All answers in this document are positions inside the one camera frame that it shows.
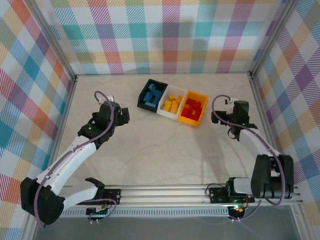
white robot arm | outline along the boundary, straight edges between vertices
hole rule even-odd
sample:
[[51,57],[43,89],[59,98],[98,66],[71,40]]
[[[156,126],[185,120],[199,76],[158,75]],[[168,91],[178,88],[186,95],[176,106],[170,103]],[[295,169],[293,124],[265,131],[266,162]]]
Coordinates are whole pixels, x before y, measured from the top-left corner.
[[[110,104],[113,109],[105,102],[100,106],[99,112],[92,114],[92,118],[82,126],[70,147],[51,166],[35,179],[27,177],[22,181],[20,185],[22,209],[33,216],[37,209],[39,219],[49,225],[59,218],[63,210],[86,200],[104,197],[105,185],[92,177],[86,178],[78,185],[68,187],[64,185],[75,170],[109,140],[117,126],[129,122],[127,108],[121,109],[114,101]],[[114,114],[113,121],[111,121],[111,111]]]
[[[228,98],[226,95],[220,95],[215,99],[218,97]],[[229,125],[229,131],[234,135],[234,139],[242,143],[256,159],[251,178],[231,177],[227,181],[228,194],[234,196],[248,194],[255,198],[267,199],[291,198],[294,191],[293,159],[274,149],[261,137],[257,126],[249,123],[249,103],[229,98],[225,100],[227,110],[217,111],[213,107],[214,101],[211,121],[215,124],[220,121],[221,125]]]

plastic bin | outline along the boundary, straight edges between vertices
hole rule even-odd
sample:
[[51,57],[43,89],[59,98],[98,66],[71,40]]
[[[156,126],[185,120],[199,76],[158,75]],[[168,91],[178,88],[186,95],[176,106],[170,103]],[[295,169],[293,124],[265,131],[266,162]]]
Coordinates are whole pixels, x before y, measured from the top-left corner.
[[[181,113],[183,111],[183,109],[186,107],[188,108],[189,105],[186,103],[187,102],[187,99],[193,99],[193,100],[196,100],[197,102],[200,102],[201,103],[201,108],[202,108],[202,111],[201,111],[201,114],[200,114],[200,117],[198,119],[198,121],[195,121],[193,119],[190,119],[188,117],[184,117],[184,116],[181,116]],[[194,92],[194,91],[188,91],[184,100],[183,100],[183,104],[181,104],[179,107],[180,107],[180,111],[179,111],[179,114],[178,114],[178,121],[180,122],[183,122],[183,123],[186,123],[186,124],[190,124],[192,126],[195,126],[195,127],[198,127],[203,116],[204,116],[204,113],[205,113],[205,109],[206,109],[206,106],[207,106],[207,103],[208,103],[208,96],[206,95],[203,95],[203,94],[200,94],[200,93],[197,93],[197,92]]]
[[[182,106],[182,103],[185,100],[185,96],[187,95],[187,90],[177,87],[177,86],[173,86],[173,85],[168,85],[167,88],[165,89],[162,98],[159,101],[159,106],[158,106],[158,110],[157,110],[157,114],[160,114],[162,116],[177,120],[179,112],[180,112],[180,108]],[[176,114],[171,113],[170,111],[165,111],[163,110],[164,107],[164,103],[166,100],[169,99],[169,95],[172,94],[173,96],[175,96],[175,98],[177,99],[178,96],[182,97],[181,103],[179,104],[178,110],[176,112]]]
[[[159,101],[155,104],[155,107],[147,105],[146,102],[144,101],[144,98],[145,98],[146,94],[148,92],[151,92],[151,90],[149,89],[149,85],[150,84],[154,84],[155,90],[162,92],[162,94],[159,96]],[[160,103],[161,97],[163,96],[167,86],[168,86],[168,84],[166,84],[166,83],[149,79],[148,82],[145,84],[143,90],[141,91],[140,95],[139,95],[137,107],[141,108],[141,109],[148,110],[148,111],[153,112],[153,113],[157,113],[158,105]],[[157,96],[154,95],[152,97],[152,99],[151,99],[151,102],[153,102],[156,99],[156,97]]]

table surface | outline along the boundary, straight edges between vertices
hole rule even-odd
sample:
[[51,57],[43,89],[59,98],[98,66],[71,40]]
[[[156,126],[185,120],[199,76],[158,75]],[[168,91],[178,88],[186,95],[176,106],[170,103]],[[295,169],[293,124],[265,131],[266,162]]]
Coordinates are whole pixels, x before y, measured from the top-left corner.
[[[209,96],[199,127],[137,107],[148,79]],[[227,136],[228,127],[211,122],[215,96],[226,94],[248,101],[250,122],[263,133],[262,123],[246,74],[153,74],[80,76],[59,148],[62,154],[93,112],[99,111],[94,92],[114,95],[128,107],[130,122],[71,176],[67,185],[93,177],[106,185],[225,183],[229,177],[251,177],[255,160],[238,141]],[[225,110],[224,99],[216,103]]]

plaid wall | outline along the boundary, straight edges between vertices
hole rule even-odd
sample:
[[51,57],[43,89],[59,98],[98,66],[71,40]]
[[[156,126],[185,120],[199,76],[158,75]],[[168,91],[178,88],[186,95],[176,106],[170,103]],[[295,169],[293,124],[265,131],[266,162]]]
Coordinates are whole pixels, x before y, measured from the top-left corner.
[[18,238],[20,183],[46,166],[70,86],[23,0],[1,0],[0,240]]
[[298,2],[257,85],[277,147],[294,159],[294,181],[320,238],[319,0]]
[[253,61],[251,63],[251,66],[249,68],[249,72],[251,72],[253,70],[253,68],[255,67],[256,65],[256,62],[257,62],[257,59],[260,57],[260,54],[262,52],[262,50],[264,49],[264,47],[266,46],[269,38],[270,38],[270,35],[271,33],[273,32],[275,26],[276,26],[276,23],[277,21],[279,20],[279,17],[281,16],[281,13],[286,5],[286,3],[288,2],[288,0],[281,0],[281,3],[279,5],[279,7],[277,8],[274,16],[273,16],[273,19],[267,29],[267,31],[265,32],[265,35],[259,45],[259,48],[258,50],[256,51],[255,55],[254,55],[254,58],[253,58]]
[[281,4],[281,0],[37,2],[78,74],[247,72]]

wire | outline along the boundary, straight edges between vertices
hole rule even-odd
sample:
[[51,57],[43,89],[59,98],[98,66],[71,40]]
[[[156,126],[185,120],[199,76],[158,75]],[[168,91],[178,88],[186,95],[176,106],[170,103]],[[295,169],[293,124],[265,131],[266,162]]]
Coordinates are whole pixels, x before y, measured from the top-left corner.
[[[269,199],[266,198],[266,200],[272,204],[272,205],[275,205],[275,206],[278,206],[278,205],[281,205],[282,202],[284,201],[285,199],[285,194],[286,194],[286,182],[285,182],[285,173],[284,173],[284,170],[282,168],[282,165],[281,165],[281,162],[278,158],[278,156],[276,155],[276,153],[269,147],[269,144],[259,135],[257,134],[256,132],[254,132],[253,130],[251,130],[250,128],[246,127],[246,126],[243,126],[243,125],[239,125],[239,124],[236,124],[236,123],[232,123],[232,122],[227,122],[225,120],[223,120],[216,112],[215,112],[215,101],[218,99],[218,98],[221,98],[221,97],[225,97],[225,98],[228,98],[229,100],[231,99],[231,97],[229,97],[228,95],[218,95],[216,96],[213,101],[212,101],[212,112],[213,114],[215,115],[215,117],[221,121],[222,123],[225,123],[227,124],[228,126],[235,126],[235,127],[238,127],[238,128],[242,128],[242,129],[245,129],[247,131],[249,131],[250,133],[252,133],[254,136],[256,136],[260,141],[261,143],[268,149],[268,151],[273,155],[278,167],[279,167],[279,171],[280,171],[280,178],[281,178],[281,197],[280,197],[280,200],[277,202],[277,203],[274,203],[272,201],[270,201]],[[261,201],[262,199],[259,201],[258,205],[256,206],[255,210],[250,214],[248,215],[247,217],[244,217],[242,218],[242,220],[244,219],[247,219],[248,217],[252,216],[253,213],[255,213],[258,209],[258,207],[260,206],[261,204]]]
[[231,216],[230,215],[230,218],[232,218],[232,219],[234,219],[234,220],[238,220],[239,222],[240,222],[240,220],[242,221],[242,220],[246,220],[246,219],[248,219],[248,218],[250,218],[253,214],[255,214],[255,212],[258,210],[258,208],[259,208],[259,206],[261,205],[261,203],[262,203],[262,198],[260,199],[260,201],[259,201],[259,203],[258,203],[258,205],[255,207],[255,209],[248,215],[248,216],[245,216],[245,217],[243,217],[243,218],[235,218],[234,216]]
[[[92,138],[92,139],[90,139],[90,140],[88,140],[88,141],[86,141],[86,142],[84,142],[84,143],[76,146],[74,149],[66,152],[65,155],[63,155],[63,156],[62,156],[58,161],[56,161],[56,163],[51,167],[51,169],[50,169],[50,171],[48,172],[47,176],[50,176],[50,175],[54,172],[54,170],[57,168],[57,166],[58,166],[63,160],[65,160],[65,158],[66,158],[67,156],[69,156],[71,153],[74,153],[74,152],[77,151],[78,149],[84,147],[85,145],[90,144],[90,143],[94,142],[95,140],[99,139],[100,137],[102,137],[103,135],[105,135],[105,134],[109,131],[109,129],[111,128],[111,126],[112,126],[112,124],[113,124],[113,122],[114,122],[114,118],[115,118],[115,113],[114,113],[114,111],[113,111],[112,103],[111,103],[110,100],[107,98],[107,96],[106,96],[103,92],[101,92],[101,91],[95,91],[95,92],[94,92],[94,98],[95,98],[96,100],[98,99],[98,98],[97,98],[97,94],[101,94],[101,95],[105,98],[106,102],[108,103],[108,105],[109,105],[109,107],[110,107],[110,109],[111,109],[110,122],[109,122],[108,126],[107,126],[106,129],[105,129],[101,134],[99,134],[98,136],[96,136],[96,137],[94,137],[94,138]],[[41,220],[40,220],[40,217],[39,217],[38,198],[39,198],[40,190],[41,190],[41,188],[44,186],[44,184],[46,183],[46,181],[47,181],[47,178],[44,177],[43,180],[42,180],[42,182],[40,183],[39,187],[37,188],[37,190],[36,190],[36,192],[35,192],[34,201],[33,201],[34,216],[35,216],[36,222],[38,223],[39,227],[40,227],[42,230],[44,230],[45,228],[44,228],[44,226],[41,224]]]
[[224,186],[222,186],[220,183],[210,183],[208,186],[206,186],[206,189],[204,190],[204,194],[207,195],[208,197],[210,197],[210,195],[207,194],[207,190],[210,187],[210,185],[218,185],[218,186],[224,188]]
[[110,209],[111,208],[111,206],[112,206],[112,202],[110,203],[110,206],[108,207],[108,204],[107,204],[107,201],[105,201],[105,204],[106,204],[106,209]]
[[[97,220],[96,223],[98,224],[99,222],[103,222],[104,220],[107,219],[107,217],[109,217],[115,210],[116,210],[116,207],[117,207],[117,202],[111,198],[101,198],[101,199],[90,199],[90,200],[86,200],[84,201],[85,203],[90,203],[90,202],[100,202],[100,201],[109,201],[109,202],[112,202],[114,203],[114,207],[113,209],[102,219],[100,220]],[[90,213],[89,214],[89,220],[90,220],[90,223],[93,222],[91,216],[92,216],[93,213]]]
[[249,206],[248,206],[248,203],[249,203],[249,196],[248,194],[245,196],[245,201],[246,201],[246,205],[245,205],[245,209],[247,209]]
[[231,138],[231,139],[236,139],[236,136],[230,137],[230,135],[229,135],[230,131],[231,131],[231,128],[228,130],[228,133],[227,133],[228,137]]

